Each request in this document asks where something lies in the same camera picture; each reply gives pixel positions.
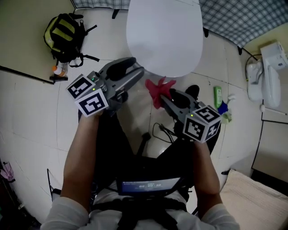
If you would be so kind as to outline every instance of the screen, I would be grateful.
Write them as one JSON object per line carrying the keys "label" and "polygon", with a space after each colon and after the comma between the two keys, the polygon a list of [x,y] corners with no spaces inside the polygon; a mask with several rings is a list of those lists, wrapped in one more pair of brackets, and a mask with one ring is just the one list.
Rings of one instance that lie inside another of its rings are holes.
{"label": "screen", "polygon": [[169,190],[180,180],[178,178],[158,180],[158,181],[123,181],[122,192],[154,192]]}

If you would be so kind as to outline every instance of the black backpack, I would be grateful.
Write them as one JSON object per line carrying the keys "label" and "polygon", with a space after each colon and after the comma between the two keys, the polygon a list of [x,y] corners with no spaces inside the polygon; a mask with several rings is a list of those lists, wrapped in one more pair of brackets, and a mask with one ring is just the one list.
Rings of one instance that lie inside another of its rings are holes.
{"label": "black backpack", "polygon": [[89,31],[97,27],[97,25],[85,31],[83,20],[80,25],[75,19],[83,18],[82,15],[63,13],[54,17],[45,30],[44,41],[52,49],[53,57],[58,61],[66,63],[76,59],[81,59],[80,65],[73,65],[71,67],[80,67],[83,65],[83,58],[93,59],[99,61],[98,58],[81,53],[81,46],[84,37]]}

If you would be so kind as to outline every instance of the small bottle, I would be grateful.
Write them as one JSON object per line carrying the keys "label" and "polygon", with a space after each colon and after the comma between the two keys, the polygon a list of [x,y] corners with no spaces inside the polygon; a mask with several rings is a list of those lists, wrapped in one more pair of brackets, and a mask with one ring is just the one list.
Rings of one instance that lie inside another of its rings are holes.
{"label": "small bottle", "polygon": [[66,70],[60,66],[53,66],[52,70],[53,70],[54,74],[56,74],[60,77],[64,77],[66,75]]}

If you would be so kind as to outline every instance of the red object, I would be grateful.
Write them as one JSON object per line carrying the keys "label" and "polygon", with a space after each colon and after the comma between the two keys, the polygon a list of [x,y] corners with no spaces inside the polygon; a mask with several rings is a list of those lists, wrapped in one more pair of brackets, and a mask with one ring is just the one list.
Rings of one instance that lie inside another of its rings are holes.
{"label": "red object", "polygon": [[149,90],[149,93],[153,99],[153,105],[156,109],[162,107],[160,95],[164,95],[167,98],[171,99],[170,88],[176,83],[175,80],[171,80],[163,84],[166,77],[161,78],[158,81],[158,85],[155,85],[151,80],[147,79],[145,82],[146,88]]}

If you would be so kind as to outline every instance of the white tile floor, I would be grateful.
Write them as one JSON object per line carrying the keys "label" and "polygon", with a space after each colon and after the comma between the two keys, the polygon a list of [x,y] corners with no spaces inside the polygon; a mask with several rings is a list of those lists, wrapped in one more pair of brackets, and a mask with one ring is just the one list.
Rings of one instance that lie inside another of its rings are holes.
{"label": "white tile floor", "polygon": [[[127,11],[120,11],[115,20],[110,9],[84,11],[89,28],[98,27],[86,38],[83,52],[101,59],[85,60],[79,68],[68,69],[68,82],[44,84],[6,72],[0,72],[0,158],[13,167],[16,182],[12,184],[28,211],[43,222],[51,206],[46,169],[53,175],[52,184],[61,188],[63,167],[77,128],[77,109],[65,88],[79,74],[99,71],[108,60],[130,55],[126,44]],[[230,167],[246,174],[259,142],[261,112],[259,105],[249,101],[243,64],[247,54],[238,55],[235,45],[210,34],[204,38],[201,61],[194,73],[177,79],[175,88],[185,90],[192,84],[200,87],[199,100],[213,106],[213,87],[222,87],[226,101],[229,93],[237,99],[231,106],[233,121],[221,126],[221,133],[211,154],[221,185],[226,176],[222,171]],[[152,132],[155,122],[173,127],[173,121],[163,109],[156,110],[144,86],[146,75],[129,91],[129,100],[118,112],[123,130],[134,151],[138,149],[141,134]],[[159,156],[169,145],[152,138],[147,155]],[[188,210],[196,207],[195,192],[190,193]]]}

